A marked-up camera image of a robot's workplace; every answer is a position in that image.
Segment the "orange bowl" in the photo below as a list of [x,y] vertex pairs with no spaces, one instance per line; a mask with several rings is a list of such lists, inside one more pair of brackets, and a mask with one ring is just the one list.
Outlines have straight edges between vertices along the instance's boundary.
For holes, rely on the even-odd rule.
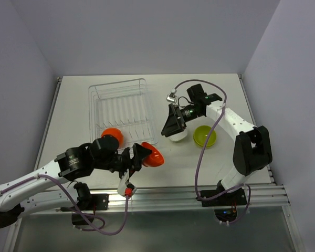
[[102,132],[101,137],[104,137],[106,135],[110,135],[110,136],[116,138],[118,140],[118,142],[119,142],[119,147],[123,146],[124,136],[123,136],[122,132],[118,128],[106,128]]
[[165,160],[163,155],[156,149],[153,145],[151,145],[148,142],[142,142],[141,145],[152,151],[152,153],[146,157],[143,161],[142,164],[145,167],[158,167],[164,164]]

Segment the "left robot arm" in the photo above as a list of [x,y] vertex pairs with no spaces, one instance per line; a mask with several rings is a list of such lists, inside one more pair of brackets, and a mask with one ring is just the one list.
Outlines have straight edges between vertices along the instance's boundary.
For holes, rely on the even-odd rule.
[[95,169],[117,172],[120,178],[117,192],[129,200],[136,191],[130,177],[154,151],[153,146],[145,142],[135,143],[122,153],[118,152],[119,146],[117,138],[105,135],[92,143],[69,148],[45,166],[0,184],[0,229],[25,215],[56,207],[76,212],[90,225],[91,217],[82,213],[92,203],[87,184],[77,182],[71,189],[63,185],[87,177]]

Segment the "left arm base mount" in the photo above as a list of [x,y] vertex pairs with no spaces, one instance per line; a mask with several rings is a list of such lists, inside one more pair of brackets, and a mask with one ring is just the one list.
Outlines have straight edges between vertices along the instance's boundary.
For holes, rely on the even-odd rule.
[[89,200],[80,201],[77,205],[82,211],[105,211],[108,209],[108,203],[108,194],[92,194]]

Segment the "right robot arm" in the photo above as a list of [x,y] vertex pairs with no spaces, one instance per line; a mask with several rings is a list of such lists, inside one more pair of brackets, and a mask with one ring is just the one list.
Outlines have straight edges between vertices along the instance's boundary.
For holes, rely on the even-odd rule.
[[173,142],[186,137],[186,124],[199,117],[213,120],[214,126],[220,126],[234,141],[233,166],[221,179],[218,191],[212,199],[224,205],[235,198],[235,191],[244,186],[247,179],[258,170],[272,162],[269,131],[264,126],[255,126],[247,122],[226,105],[227,94],[207,94],[202,87],[203,81],[187,89],[188,105],[181,107],[176,89],[167,96],[169,114],[161,135]]

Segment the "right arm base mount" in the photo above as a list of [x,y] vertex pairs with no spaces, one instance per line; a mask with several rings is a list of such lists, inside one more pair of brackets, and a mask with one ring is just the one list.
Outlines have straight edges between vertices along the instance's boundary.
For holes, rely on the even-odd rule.
[[[209,198],[218,194],[218,190],[202,190],[200,196],[202,198]],[[239,206],[247,204],[247,197],[245,191],[240,188],[232,193],[225,193],[210,201],[201,201],[202,207],[223,207],[223,206]]]

